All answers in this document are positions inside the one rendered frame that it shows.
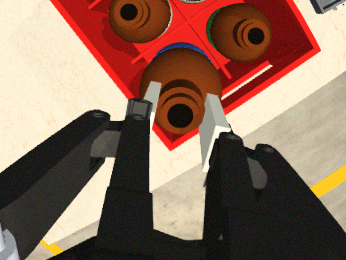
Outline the red crate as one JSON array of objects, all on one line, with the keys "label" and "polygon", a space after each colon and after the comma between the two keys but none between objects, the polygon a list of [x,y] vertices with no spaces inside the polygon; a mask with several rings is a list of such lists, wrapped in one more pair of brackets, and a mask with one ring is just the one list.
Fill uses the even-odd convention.
[{"label": "red crate", "polygon": [[[50,1],[127,99],[139,98],[143,71],[155,54],[171,43],[191,43],[208,55],[220,74],[222,96],[272,65],[221,100],[225,115],[321,51],[293,0],[206,0],[198,4],[168,0],[173,11],[170,27],[161,37],[144,44],[124,41],[112,30],[108,20],[112,0]],[[258,7],[271,24],[271,44],[256,61],[238,63],[228,60],[207,39],[206,24],[210,15],[234,3],[248,3]]]}]

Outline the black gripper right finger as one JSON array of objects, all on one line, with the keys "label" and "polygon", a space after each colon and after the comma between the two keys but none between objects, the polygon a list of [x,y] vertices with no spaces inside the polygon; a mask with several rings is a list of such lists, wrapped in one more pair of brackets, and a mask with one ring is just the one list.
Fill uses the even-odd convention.
[{"label": "black gripper right finger", "polygon": [[346,232],[279,151],[245,147],[218,95],[204,105],[202,239],[223,240],[223,260],[346,260]]}]

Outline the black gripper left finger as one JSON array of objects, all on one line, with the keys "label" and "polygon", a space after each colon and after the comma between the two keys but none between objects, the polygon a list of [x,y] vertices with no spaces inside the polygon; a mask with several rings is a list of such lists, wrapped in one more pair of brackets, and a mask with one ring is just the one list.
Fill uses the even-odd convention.
[{"label": "black gripper left finger", "polygon": [[0,260],[25,260],[105,158],[115,160],[91,260],[156,260],[150,136],[161,84],[128,99],[124,120],[86,111],[0,173]]}]

